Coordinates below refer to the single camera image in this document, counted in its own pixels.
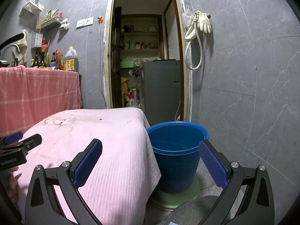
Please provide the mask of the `person's left hand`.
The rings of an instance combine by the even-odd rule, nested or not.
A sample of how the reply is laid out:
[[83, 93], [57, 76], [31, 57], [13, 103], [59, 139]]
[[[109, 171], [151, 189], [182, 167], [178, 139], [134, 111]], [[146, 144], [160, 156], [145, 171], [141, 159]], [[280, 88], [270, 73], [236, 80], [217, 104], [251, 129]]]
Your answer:
[[18, 166], [10, 169], [9, 187], [7, 189], [7, 196], [10, 198], [13, 204], [16, 204], [18, 201], [17, 180], [13, 175], [14, 172], [18, 171], [18, 169]]

